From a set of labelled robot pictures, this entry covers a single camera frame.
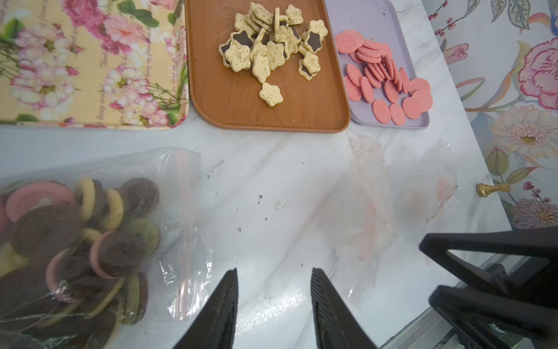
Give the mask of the bag of brown cookies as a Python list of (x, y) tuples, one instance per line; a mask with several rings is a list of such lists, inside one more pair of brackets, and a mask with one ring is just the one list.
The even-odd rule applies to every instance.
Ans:
[(1, 180), (1, 347), (171, 348), (205, 305), (201, 157), (181, 148)]

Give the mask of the small brass knob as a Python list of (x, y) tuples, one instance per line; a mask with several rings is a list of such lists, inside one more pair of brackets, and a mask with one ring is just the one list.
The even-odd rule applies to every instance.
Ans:
[(479, 183), (476, 185), (476, 192), (478, 196), (486, 198), (493, 193), (503, 192), (508, 193), (511, 189), (511, 185), (508, 183), (500, 183), (498, 185), (488, 185), (484, 183)]

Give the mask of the floral pattern tray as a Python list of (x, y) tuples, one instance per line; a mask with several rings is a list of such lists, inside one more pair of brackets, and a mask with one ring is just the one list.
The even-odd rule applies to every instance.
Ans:
[(1, 123), (166, 130), (189, 107), (182, 1), (3, 1)]

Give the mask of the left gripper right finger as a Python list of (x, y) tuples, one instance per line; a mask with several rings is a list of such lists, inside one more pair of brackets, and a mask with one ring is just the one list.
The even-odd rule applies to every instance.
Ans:
[(377, 349), (320, 268), (312, 269), (310, 293), (317, 348)]

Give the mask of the bag of pink cookies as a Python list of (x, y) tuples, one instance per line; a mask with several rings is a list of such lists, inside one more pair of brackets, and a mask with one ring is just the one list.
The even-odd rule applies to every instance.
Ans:
[(396, 215), (414, 225), (434, 220), (457, 192), (450, 143), (439, 139), (408, 164), (388, 167)]

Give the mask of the bag of cream cookies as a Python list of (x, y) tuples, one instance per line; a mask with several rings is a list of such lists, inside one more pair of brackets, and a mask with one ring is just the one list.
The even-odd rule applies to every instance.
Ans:
[(350, 163), (320, 208), (317, 229), (334, 255), (328, 272), (353, 305), (370, 298), (382, 255), (394, 244), (395, 213), (388, 168), (380, 143), (349, 137)]

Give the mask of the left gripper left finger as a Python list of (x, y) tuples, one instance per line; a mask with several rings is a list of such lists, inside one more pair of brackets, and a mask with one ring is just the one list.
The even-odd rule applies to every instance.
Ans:
[(231, 349), (238, 313), (238, 273), (228, 270), (174, 348)]

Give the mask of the lilac plastic tray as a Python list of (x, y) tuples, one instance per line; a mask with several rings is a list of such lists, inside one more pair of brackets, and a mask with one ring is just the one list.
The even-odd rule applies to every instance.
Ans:
[[(400, 21), (390, 1), (327, 1), (329, 19), (333, 34), (354, 30), (365, 39), (374, 39), (389, 45), (392, 57), (398, 68), (404, 68), (408, 77), (417, 77), (411, 60), (408, 45), (405, 42)], [(384, 127), (395, 129), (426, 129), (430, 126), (430, 115), (426, 112), (404, 125), (393, 122), (382, 124), (373, 115), (372, 104), (365, 99), (349, 101), (353, 121), (367, 127)]]

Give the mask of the pile of cream star cookies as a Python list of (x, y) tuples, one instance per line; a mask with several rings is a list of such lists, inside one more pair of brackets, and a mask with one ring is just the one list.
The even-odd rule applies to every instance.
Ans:
[(318, 53), (323, 49), (329, 30), (323, 20), (305, 23), (303, 12), (293, 4), (285, 10), (279, 7), (272, 12), (262, 4), (252, 2), (247, 14), (235, 15), (234, 32), (219, 46), (224, 67), (234, 73), (251, 70), (261, 84), (259, 97), (270, 108), (283, 103), (280, 87), (267, 80), (277, 68), (285, 65), (292, 55), (300, 54), (298, 73), (311, 81), (321, 71)]

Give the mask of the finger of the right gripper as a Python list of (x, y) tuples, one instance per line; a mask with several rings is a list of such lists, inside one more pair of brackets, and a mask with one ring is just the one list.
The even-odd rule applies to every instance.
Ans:
[[(557, 228), (536, 228), (486, 234), (427, 234), (419, 249), (473, 289), (503, 297), (557, 296)], [(509, 275), (489, 273), (451, 250), (527, 257)]]
[(500, 330), (533, 340), (540, 348), (557, 347), (557, 310), (473, 289), (438, 286), (429, 298), (462, 339), (466, 348), (507, 348), (492, 333)]

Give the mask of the pile of pink cookies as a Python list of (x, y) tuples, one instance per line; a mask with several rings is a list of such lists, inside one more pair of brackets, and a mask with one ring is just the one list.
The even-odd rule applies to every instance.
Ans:
[(338, 53), (352, 60), (344, 86), (357, 123), (405, 127), (433, 107), (430, 83), (397, 66), (391, 47), (347, 30), (335, 36)]

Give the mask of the brown wooden tray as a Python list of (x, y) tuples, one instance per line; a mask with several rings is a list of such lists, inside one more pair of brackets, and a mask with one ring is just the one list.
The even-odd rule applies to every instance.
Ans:
[(328, 29), (318, 53), (321, 65), (308, 81), (298, 72), (301, 55), (292, 55), (270, 74), (283, 102), (270, 107), (260, 98), (261, 84), (251, 70), (238, 73), (225, 67), (219, 46), (234, 31), (235, 16), (249, 12), (249, 1), (186, 1), (185, 21), (190, 102), (210, 124), (224, 129), (342, 132), (351, 113), (339, 65), (334, 32), (325, 1), (292, 1), (302, 10), (303, 33), (311, 20), (322, 20)]

